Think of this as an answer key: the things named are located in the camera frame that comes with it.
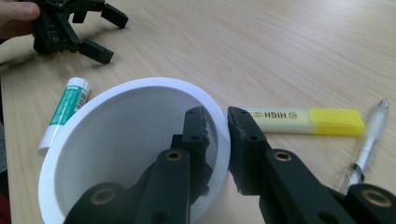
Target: hand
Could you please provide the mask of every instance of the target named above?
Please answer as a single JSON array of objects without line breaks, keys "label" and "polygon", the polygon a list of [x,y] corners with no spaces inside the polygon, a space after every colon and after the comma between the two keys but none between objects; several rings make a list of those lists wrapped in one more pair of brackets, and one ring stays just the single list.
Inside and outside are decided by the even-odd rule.
[{"label": "hand", "polygon": [[39,15],[40,9],[35,3],[0,0],[0,39],[31,34],[31,21]]}]

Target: yellow highlighter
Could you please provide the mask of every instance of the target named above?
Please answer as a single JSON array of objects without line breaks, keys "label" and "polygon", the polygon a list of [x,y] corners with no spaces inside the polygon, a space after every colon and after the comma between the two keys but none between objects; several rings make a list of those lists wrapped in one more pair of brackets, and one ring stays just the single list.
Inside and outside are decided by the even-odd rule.
[{"label": "yellow highlighter", "polygon": [[243,107],[263,133],[360,135],[364,122],[357,109]]}]

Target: table surface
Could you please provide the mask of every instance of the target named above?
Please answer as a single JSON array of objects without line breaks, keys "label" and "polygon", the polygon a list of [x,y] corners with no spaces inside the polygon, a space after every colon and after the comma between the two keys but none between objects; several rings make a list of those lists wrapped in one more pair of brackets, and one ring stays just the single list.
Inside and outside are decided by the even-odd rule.
[{"label": "table surface", "polygon": [[[101,65],[69,52],[40,56],[31,36],[0,46],[0,74],[13,223],[42,223],[36,152],[70,77],[92,84],[89,99],[141,77],[174,77],[221,107],[357,108],[367,120],[389,99],[389,121],[366,182],[396,194],[396,3],[389,1],[112,0],[124,30],[89,13],[78,36],[115,51]],[[267,134],[333,187],[359,145],[356,136]],[[258,197],[229,177],[199,223],[263,223]]]}]

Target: glue stick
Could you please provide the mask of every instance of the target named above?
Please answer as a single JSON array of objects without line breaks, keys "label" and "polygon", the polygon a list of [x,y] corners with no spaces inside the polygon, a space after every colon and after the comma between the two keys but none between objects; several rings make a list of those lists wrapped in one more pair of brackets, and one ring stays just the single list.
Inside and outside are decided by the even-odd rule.
[{"label": "glue stick", "polygon": [[44,133],[38,146],[38,154],[45,156],[58,132],[66,122],[85,104],[90,83],[81,77],[72,77],[67,82],[64,94],[49,122],[49,127]]}]

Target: silver pen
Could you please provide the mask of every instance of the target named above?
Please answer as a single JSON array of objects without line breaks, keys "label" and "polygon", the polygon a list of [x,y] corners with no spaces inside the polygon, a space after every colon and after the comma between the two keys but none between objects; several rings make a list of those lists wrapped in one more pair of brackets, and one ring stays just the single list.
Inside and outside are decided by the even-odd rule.
[{"label": "silver pen", "polygon": [[344,171],[339,185],[339,191],[347,194],[349,186],[359,184],[364,180],[364,173],[369,167],[388,117],[388,100],[384,99],[372,111],[362,136],[359,154],[354,163]]}]

